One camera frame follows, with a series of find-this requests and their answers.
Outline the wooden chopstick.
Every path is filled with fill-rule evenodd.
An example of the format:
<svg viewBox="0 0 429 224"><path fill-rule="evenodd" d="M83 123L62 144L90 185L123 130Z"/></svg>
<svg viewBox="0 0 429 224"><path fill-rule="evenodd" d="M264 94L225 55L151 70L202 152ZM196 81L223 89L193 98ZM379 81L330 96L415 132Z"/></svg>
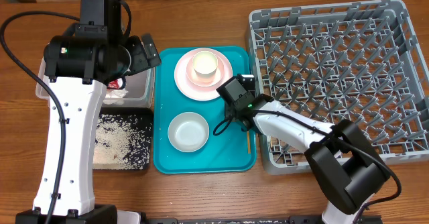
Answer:
<svg viewBox="0 0 429 224"><path fill-rule="evenodd" d="M249 131L247 131L246 136L247 136L247 153L250 154L251 153L251 142L250 142Z"/></svg>

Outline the red foil wrapper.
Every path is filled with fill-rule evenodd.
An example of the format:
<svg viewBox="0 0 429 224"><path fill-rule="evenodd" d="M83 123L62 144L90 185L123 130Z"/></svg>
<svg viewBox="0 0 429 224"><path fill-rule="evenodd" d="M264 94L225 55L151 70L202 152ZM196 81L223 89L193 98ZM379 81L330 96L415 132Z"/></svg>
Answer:
<svg viewBox="0 0 429 224"><path fill-rule="evenodd" d="M124 89L126 85L126 81L124 78L118 78L117 80L111 81L107 88L109 90L121 90Z"/></svg>

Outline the large pink plate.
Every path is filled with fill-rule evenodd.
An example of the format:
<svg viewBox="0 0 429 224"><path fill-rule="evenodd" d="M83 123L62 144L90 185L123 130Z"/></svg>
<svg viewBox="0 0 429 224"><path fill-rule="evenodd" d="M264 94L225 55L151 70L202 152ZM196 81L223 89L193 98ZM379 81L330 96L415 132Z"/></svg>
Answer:
<svg viewBox="0 0 429 224"><path fill-rule="evenodd" d="M222 79L215 85L211 87L199 87L193 84L187 77L186 67L193 55L200 51L210 51L214 53L217 58L221 61L221 65L223 66L223 77ZM224 82L230 79L233 75L233 68L231 63L226 58L226 56L220 53L217 50L211 48L197 48L185 53L177 62L175 70L174 70L174 80L176 86L186 97L196 100L196 101L209 101L219 97L216 89L221 86Z"/></svg>

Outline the cream cup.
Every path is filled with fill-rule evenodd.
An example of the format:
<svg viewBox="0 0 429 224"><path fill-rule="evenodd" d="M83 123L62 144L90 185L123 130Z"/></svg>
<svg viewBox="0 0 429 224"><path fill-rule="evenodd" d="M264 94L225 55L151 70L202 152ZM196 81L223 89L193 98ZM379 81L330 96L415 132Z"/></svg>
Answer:
<svg viewBox="0 0 429 224"><path fill-rule="evenodd" d="M209 51L200 51L192 58L193 73L199 80L212 81L218 69L219 61L214 53Z"/></svg>

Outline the white napkin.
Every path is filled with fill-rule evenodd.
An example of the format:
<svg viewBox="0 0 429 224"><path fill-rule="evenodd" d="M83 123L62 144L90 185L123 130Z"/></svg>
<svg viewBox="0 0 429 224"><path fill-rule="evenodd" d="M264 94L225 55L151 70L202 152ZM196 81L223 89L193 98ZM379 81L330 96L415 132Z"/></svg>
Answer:
<svg viewBox="0 0 429 224"><path fill-rule="evenodd" d="M115 89L106 91L105 99L103 103L106 105L123 105L124 97L127 95L128 91L125 89Z"/></svg>

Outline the grey bowl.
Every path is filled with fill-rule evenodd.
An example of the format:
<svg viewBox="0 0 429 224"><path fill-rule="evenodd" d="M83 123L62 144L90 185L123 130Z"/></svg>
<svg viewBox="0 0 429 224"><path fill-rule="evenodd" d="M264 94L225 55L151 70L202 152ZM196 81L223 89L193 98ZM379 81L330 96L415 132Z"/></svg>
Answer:
<svg viewBox="0 0 429 224"><path fill-rule="evenodd" d="M206 119L195 112L181 113L168 126L168 139L180 152L195 152L208 141L209 125Z"/></svg>

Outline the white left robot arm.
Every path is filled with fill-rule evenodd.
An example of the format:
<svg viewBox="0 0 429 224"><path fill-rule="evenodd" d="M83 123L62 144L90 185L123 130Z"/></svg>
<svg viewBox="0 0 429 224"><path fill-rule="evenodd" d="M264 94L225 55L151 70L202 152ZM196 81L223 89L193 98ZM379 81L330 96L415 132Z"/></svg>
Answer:
<svg viewBox="0 0 429 224"><path fill-rule="evenodd" d="M150 34L121 43L55 36L44 50L40 84L50 96L42 181L32 209L16 223L143 223L139 212L98 205L93 192L95 133L110 82L160 65Z"/></svg>

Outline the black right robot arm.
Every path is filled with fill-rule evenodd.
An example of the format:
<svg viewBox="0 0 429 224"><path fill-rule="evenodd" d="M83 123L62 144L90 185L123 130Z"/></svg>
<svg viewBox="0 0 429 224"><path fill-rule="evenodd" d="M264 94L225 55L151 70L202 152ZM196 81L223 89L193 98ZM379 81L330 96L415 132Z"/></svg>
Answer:
<svg viewBox="0 0 429 224"><path fill-rule="evenodd" d="M321 122L289 110L273 97L251 91L254 78L237 75L217 88L225 102L222 125L276 138L303 153L328 199L323 223L358 223L371 197L392 173L361 129L344 119Z"/></svg>

